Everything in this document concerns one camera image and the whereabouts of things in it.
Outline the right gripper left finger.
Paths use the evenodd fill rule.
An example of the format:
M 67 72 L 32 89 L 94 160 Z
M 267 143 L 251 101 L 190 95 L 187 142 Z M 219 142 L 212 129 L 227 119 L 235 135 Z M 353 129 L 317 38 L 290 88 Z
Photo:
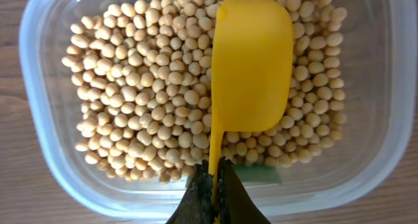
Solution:
M 208 161 L 203 160 L 194 169 L 184 196 L 167 224 L 212 224 L 215 220 L 212 204 L 214 177 L 208 173 Z

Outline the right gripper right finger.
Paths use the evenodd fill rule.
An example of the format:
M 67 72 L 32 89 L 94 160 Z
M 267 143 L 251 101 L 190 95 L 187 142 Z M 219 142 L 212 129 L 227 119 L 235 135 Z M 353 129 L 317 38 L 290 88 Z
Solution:
M 249 197 L 232 161 L 225 157 L 218 163 L 217 204 L 221 224 L 270 224 Z

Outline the yellow measuring scoop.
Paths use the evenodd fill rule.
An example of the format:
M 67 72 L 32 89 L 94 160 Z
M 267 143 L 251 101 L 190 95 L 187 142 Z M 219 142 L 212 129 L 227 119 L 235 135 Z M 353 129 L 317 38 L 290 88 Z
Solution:
M 208 172 L 217 185 L 225 132 L 266 131 L 283 116 L 293 63 L 293 25 L 271 0 L 224 0 L 212 48 Z

